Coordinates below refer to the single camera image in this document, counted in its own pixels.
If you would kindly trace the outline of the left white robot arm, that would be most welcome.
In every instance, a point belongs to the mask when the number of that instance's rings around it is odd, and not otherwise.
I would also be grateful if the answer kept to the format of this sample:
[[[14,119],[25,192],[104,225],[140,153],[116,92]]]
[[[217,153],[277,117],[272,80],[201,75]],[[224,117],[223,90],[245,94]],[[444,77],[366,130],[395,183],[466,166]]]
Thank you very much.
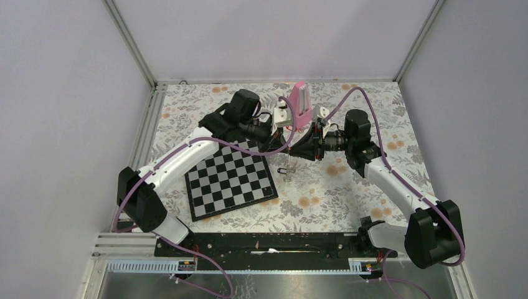
[[[166,188],[187,173],[197,163],[216,153],[220,146],[252,156],[270,156],[288,151],[293,137],[280,142],[277,149],[250,151],[233,144],[245,138],[261,143],[280,138],[274,121],[258,124],[260,97],[249,90],[240,89],[228,103],[207,114],[192,133],[159,160],[135,171],[129,166],[118,175],[117,214],[124,212],[143,232],[151,232],[169,243],[179,256],[189,254],[193,248],[192,231],[178,218],[170,216],[161,202]]]

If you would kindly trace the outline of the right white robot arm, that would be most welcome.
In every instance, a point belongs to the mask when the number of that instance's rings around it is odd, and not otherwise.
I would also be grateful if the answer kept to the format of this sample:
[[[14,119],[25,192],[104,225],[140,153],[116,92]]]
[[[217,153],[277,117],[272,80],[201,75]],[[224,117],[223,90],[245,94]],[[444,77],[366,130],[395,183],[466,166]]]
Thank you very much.
[[[317,118],[289,154],[316,161],[328,151],[344,152],[349,167],[383,191],[407,220],[407,225],[401,226],[363,218],[358,230],[358,251],[367,257],[380,249],[401,252],[421,269],[437,263],[459,265],[465,245],[458,206],[451,200],[427,196],[398,173],[371,140],[371,123],[365,111],[348,111],[343,130],[326,132],[324,125],[324,120]]]

